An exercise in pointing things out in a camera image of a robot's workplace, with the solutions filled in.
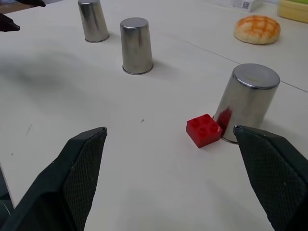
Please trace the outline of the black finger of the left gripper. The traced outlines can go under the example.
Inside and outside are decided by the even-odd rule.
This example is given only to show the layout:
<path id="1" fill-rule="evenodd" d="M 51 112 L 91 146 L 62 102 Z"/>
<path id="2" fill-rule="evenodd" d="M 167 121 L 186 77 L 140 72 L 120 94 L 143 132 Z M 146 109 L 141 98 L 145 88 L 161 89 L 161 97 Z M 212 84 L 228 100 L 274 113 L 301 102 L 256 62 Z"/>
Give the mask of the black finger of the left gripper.
<path id="1" fill-rule="evenodd" d="M 16 0 L 17 2 L 20 2 L 22 4 L 25 4 L 25 5 L 31 5 L 31 6 L 34 6 L 34 7 L 45 7 L 46 4 L 43 0 Z"/>
<path id="2" fill-rule="evenodd" d="M 19 31 L 20 26 L 14 23 L 14 21 L 0 13 L 0 32 Z"/>

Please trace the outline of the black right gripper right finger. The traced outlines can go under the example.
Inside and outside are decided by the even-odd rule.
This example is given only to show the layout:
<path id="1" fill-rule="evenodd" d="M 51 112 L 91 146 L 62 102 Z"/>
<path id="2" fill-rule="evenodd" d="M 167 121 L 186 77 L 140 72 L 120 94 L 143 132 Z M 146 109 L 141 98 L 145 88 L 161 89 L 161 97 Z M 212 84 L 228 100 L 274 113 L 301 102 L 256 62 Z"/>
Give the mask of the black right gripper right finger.
<path id="1" fill-rule="evenodd" d="M 284 137 L 233 129 L 250 184 L 275 231 L 308 231 L 308 160 Z"/>

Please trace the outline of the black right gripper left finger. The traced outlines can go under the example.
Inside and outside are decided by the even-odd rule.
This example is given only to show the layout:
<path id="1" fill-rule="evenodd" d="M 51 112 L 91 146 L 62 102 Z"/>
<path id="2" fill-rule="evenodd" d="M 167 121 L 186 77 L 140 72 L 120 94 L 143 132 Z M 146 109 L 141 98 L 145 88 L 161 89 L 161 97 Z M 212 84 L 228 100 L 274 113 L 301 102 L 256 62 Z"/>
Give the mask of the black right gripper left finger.
<path id="1" fill-rule="evenodd" d="M 84 231 L 96 192 L 107 129 L 68 140 L 31 184 L 0 231 Z"/>

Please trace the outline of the steel cup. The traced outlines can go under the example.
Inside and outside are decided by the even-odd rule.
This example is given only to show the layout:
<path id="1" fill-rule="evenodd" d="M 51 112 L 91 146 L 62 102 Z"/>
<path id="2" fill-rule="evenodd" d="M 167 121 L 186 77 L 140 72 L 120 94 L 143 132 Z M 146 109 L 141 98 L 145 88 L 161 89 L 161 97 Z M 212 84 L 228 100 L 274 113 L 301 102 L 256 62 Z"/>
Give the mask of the steel cup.
<path id="1" fill-rule="evenodd" d="M 87 42 L 107 40 L 109 33 L 100 0 L 78 0 L 78 8 Z"/>
<path id="2" fill-rule="evenodd" d="M 153 58 L 149 22 L 140 17 L 124 19 L 120 23 L 123 70 L 142 75 L 152 70 Z"/>
<path id="3" fill-rule="evenodd" d="M 213 119 L 222 129 L 221 138 L 237 143 L 237 125 L 259 128 L 280 84 L 279 75 L 260 64 L 236 66 Z"/>

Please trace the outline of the red toy brick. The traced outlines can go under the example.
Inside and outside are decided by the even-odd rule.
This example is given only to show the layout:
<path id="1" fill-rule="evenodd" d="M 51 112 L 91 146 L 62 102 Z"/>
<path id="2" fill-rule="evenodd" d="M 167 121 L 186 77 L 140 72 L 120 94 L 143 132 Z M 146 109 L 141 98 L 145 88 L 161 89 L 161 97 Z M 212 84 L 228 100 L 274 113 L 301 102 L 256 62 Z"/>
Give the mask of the red toy brick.
<path id="1" fill-rule="evenodd" d="M 209 115 L 205 114 L 187 121 L 186 132 L 198 148 L 220 139 L 222 129 Z"/>

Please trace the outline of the melon pan bread bun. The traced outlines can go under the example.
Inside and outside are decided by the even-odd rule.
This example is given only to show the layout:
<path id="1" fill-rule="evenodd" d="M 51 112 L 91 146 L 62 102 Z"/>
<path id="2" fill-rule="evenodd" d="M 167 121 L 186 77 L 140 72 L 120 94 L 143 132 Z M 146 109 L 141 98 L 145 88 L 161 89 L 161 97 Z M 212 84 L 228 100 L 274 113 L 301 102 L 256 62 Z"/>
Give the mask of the melon pan bread bun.
<path id="1" fill-rule="evenodd" d="M 280 32 L 281 26 L 276 20 L 262 15 L 250 15 L 235 24 L 233 35 L 244 43 L 267 45 L 275 43 Z"/>

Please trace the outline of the yellow sponge block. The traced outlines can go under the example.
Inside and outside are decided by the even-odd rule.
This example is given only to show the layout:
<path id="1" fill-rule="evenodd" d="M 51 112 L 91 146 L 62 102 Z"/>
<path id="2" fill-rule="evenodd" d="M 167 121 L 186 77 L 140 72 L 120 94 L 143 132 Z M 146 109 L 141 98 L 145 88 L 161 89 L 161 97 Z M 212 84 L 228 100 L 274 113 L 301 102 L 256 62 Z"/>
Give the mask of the yellow sponge block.
<path id="1" fill-rule="evenodd" d="M 278 16 L 308 24 L 308 0 L 279 0 Z"/>

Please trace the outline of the white printed box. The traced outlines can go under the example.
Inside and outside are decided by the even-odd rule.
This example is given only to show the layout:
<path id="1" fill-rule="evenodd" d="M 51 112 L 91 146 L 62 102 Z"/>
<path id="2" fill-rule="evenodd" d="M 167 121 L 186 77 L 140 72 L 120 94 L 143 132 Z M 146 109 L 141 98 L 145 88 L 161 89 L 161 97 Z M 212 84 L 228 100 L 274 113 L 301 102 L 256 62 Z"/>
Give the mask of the white printed box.
<path id="1" fill-rule="evenodd" d="M 265 0 L 230 0 L 231 6 L 245 12 L 253 12 L 258 9 Z"/>

